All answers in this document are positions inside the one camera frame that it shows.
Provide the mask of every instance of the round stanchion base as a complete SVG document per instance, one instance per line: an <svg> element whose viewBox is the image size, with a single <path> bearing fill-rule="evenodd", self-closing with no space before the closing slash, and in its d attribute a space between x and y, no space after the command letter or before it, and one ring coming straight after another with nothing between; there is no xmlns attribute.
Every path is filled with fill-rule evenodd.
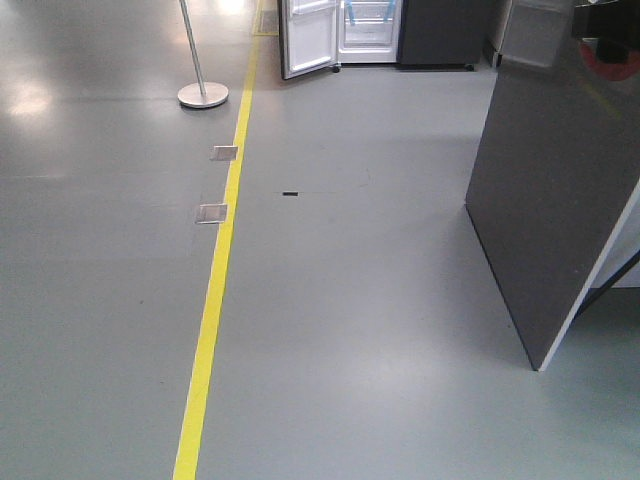
<svg viewBox="0 0 640 480"><path fill-rule="evenodd" d="M223 104L229 98L229 89L220 83L204 82L206 95L200 93L200 86L192 83L180 89L178 100L189 108L212 108Z"/></svg>

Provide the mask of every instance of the gray panel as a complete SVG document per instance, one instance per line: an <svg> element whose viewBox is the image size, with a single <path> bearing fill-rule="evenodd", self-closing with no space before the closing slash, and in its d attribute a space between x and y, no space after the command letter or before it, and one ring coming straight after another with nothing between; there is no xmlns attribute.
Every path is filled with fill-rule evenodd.
<svg viewBox="0 0 640 480"><path fill-rule="evenodd" d="M640 177L638 77L609 82L563 45L552 70L501 68L467 194L534 368Z"/></svg>

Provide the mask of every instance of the epoxy floor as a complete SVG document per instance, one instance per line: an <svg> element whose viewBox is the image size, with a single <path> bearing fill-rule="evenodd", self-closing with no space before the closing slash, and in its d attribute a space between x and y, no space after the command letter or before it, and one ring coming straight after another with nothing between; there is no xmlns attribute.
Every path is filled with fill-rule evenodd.
<svg viewBox="0 0 640 480"><path fill-rule="evenodd" d="M171 476L255 10L189 5L207 112L177 2L0 3L1 478ZM635 478L637 290L534 373L464 212L494 80L261 39L198 478Z"/></svg>

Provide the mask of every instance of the appliance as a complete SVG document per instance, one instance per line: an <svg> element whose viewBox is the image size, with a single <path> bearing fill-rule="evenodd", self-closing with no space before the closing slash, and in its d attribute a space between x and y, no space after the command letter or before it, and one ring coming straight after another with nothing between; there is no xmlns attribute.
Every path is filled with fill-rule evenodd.
<svg viewBox="0 0 640 480"><path fill-rule="evenodd" d="M492 7L493 0L404 0L398 64L472 69Z"/></svg>
<svg viewBox="0 0 640 480"><path fill-rule="evenodd" d="M498 0L487 31L487 60L493 67L503 56L539 68L552 65L569 10L565 0Z"/></svg>
<svg viewBox="0 0 640 480"><path fill-rule="evenodd" d="M282 78L342 63L393 63L402 0L278 0Z"/></svg>

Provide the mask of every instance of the white refrigerator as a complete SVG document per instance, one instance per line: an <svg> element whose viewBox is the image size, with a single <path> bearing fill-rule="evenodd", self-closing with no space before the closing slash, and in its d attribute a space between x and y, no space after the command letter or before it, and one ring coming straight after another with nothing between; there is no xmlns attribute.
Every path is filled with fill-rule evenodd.
<svg viewBox="0 0 640 480"><path fill-rule="evenodd" d="M282 78L342 63L395 63L402 0L279 0Z"/></svg>

